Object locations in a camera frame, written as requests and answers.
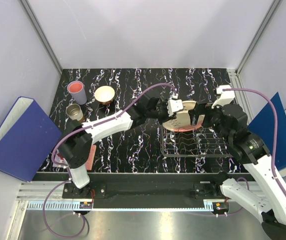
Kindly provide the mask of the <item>wire dish rack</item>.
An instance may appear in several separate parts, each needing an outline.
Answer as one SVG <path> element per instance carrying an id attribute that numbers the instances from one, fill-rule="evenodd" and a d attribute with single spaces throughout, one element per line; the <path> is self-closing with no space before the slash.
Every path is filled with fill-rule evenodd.
<path id="1" fill-rule="evenodd" d="M 161 153 L 165 157 L 228 158 L 226 144 L 212 128 L 171 131 L 160 127 Z"/>

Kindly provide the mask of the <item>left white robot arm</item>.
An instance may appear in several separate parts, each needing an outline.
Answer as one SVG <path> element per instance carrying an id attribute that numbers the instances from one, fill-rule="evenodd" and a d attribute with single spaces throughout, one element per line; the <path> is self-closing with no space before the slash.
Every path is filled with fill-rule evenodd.
<path id="1" fill-rule="evenodd" d="M 147 119 L 156 119 L 161 124 L 173 120 L 182 109 L 180 99 L 143 97 L 124 110 L 90 123 L 80 124 L 72 120 L 53 153 L 59 151 L 66 160 L 69 179 L 74 183 L 73 192 L 80 198 L 90 194 L 90 178 L 85 163 L 94 144 L 115 133 L 143 125 Z"/>

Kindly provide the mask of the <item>lavender plastic cup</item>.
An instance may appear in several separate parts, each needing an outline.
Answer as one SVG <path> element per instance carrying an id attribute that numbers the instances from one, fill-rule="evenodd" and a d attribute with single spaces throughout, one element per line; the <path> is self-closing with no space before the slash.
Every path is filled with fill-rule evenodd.
<path id="1" fill-rule="evenodd" d="M 79 104 L 79 105 L 83 105 L 86 104 L 87 102 L 87 96 L 86 96 L 86 92 L 85 92 L 85 87 L 83 88 L 82 91 L 78 92 L 78 93 L 70 93 L 70 95 L 74 98 L 74 100 Z"/>

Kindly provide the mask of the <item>red floral bowl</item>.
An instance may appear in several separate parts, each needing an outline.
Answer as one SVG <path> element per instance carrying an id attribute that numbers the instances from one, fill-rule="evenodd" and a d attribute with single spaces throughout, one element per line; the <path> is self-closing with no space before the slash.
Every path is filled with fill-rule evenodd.
<path id="1" fill-rule="evenodd" d="M 115 90 L 110 86 L 101 86 L 94 93 L 95 99 L 102 105 L 108 105 L 113 102 Z"/>

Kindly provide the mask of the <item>white brown steel tumbler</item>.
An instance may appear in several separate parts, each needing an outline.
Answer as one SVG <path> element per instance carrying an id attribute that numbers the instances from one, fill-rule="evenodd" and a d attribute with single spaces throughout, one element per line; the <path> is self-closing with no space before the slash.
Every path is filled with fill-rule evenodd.
<path id="1" fill-rule="evenodd" d="M 84 122 L 84 114 L 80 105 L 76 103 L 70 104 L 66 107 L 65 112 L 71 120 L 77 120 L 80 123 Z"/>

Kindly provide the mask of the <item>pink plastic cup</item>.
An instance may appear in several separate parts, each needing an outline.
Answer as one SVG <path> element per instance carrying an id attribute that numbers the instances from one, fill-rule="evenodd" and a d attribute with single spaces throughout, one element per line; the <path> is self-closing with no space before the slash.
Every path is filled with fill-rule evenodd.
<path id="1" fill-rule="evenodd" d="M 69 85 L 68 85 L 68 91 L 70 93 L 78 93 L 80 91 L 82 91 L 84 88 L 83 86 L 83 83 L 81 82 L 78 82 L 78 81 L 74 81 L 74 82 L 71 82 Z"/>

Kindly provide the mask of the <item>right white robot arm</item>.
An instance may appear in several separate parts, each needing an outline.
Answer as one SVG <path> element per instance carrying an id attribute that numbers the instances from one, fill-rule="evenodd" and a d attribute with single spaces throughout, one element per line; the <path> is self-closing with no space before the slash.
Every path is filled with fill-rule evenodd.
<path id="1" fill-rule="evenodd" d="M 196 104 L 188 111 L 191 124 L 202 118 L 202 126 L 212 128 L 227 145 L 229 153 L 255 179 L 265 197 L 261 198 L 222 172 L 210 185 L 210 194 L 234 200 L 250 212 L 272 240 L 286 240 L 286 183 L 272 165 L 272 155 L 264 141 L 248 130 L 248 116 L 238 104 L 213 107 Z"/>

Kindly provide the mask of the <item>beige pink plate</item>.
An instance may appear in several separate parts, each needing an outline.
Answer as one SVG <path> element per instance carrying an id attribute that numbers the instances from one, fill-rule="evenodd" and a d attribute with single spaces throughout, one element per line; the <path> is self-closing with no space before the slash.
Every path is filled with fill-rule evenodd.
<path id="1" fill-rule="evenodd" d="M 199 129 L 202 126 L 204 115 L 200 115 L 198 119 L 194 118 L 190 120 L 188 113 L 188 111 L 192 110 L 196 104 L 197 102 L 193 100 L 183 101 L 184 109 L 176 114 L 175 119 L 163 123 L 163 128 L 173 132 L 189 132 Z"/>

